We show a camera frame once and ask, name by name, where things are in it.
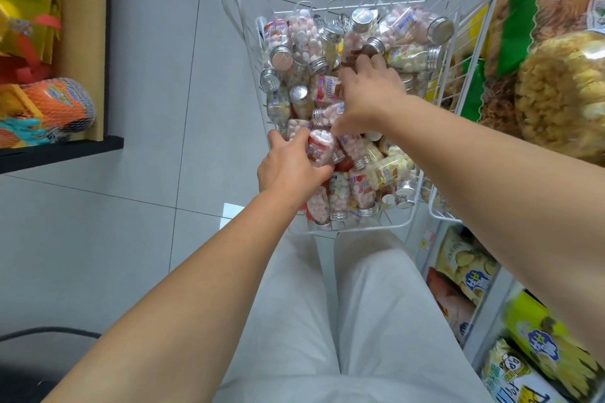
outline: person's left arm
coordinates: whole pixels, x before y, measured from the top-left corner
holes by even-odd
[[[104,334],[45,399],[211,401],[235,353],[271,254],[299,208],[331,175],[314,168],[309,131],[277,131],[258,168],[261,193]]]

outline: hand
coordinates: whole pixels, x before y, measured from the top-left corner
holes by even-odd
[[[308,160],[306,147],[311,131],[301,128],[294,139],[286,142],[279,132],[268,132],[271,150],[262,160],[256,175],[258,189],[274,191],[284,201],[300,209],[313,196],[317,187],[330,178],[332,166],[313,167]]]
[[[405,86],[394,69],[387,69],[380,55],[357,58],[357,73],[345,67],[343,82],[344,113],[332,126],[335,136],[382,131],[386,116],[405,98]]]

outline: black cable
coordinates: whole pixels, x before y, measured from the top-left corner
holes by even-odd
[[[9,339],[21,338],[23,336],[37,335],[38,333],[66,333],[69,335],[85,336],[88,338],[101,338],[100,333],[89,332],[86,330],[80,330],[79,328],[69,327],[35,327],[28,328],[26,330],[19,330],[17,332],[7,333],[6,335],[0,335],[0,343],[8,341]]]

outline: white pants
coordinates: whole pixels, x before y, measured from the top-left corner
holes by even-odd
[[[489,402],[403,243],[335,242],[337,344],[314,238],[273,254],[215,401]]]

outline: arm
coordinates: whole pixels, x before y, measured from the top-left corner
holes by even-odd
[[[405,96],[384,60],[341,73],[336,134],[382,132],[524,286],[605,363],[605,170]]]
[[[235,353],[271,254],[331,175],[314,168],[309,131],[269,132],[261,193],[104,334],[45,400],[211,401]]]

